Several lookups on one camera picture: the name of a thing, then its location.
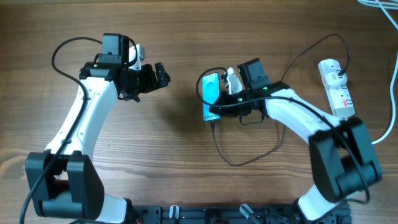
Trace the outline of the blue Galaxy smartphone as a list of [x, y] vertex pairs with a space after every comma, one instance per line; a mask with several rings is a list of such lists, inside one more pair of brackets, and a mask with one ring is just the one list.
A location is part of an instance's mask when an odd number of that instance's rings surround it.
[[[203, 100], [209, 104], [214, 104], [220, 95], [220, 82], [218, 73], [211, 73], [202, 78], [202, 96]], [[203, 104], [203, 120], [214, 121], [220, 119], [220, 116], [210, 112], [210, 106]]]

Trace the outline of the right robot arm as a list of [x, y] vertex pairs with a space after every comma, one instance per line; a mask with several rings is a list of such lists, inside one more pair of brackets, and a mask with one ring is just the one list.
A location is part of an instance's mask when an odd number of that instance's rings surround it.
[[316, 223], [340, 205], [352, 201], [382, 179], [382, 170], [366, 125], [357, 117], [328, 114], [305, 100], [286, 83], [272, 83], [258, 58], [226, 70], [221, 79], [227, 91], [204, 100], [210, 113], [245, 116], [258, 110], [281, 122], [309, 147], [314, 185], [297, 200], [304, 222]]

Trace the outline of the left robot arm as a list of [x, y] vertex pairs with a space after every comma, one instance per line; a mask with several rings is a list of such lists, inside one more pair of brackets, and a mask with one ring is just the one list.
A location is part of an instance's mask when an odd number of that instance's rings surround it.
[[162, 63], [144, 63], [144, 49], [126, 35], [105, 33], [100, 44], [74, 78], [78, 92], [57, 135], [25, 160], [25, 203], [40, 217], [73, 223], [140, 223], [131, 200], [105, 192], [93, 152], [115, 102], [138, 101], [141, 93], [166, 87], [170, 76]]

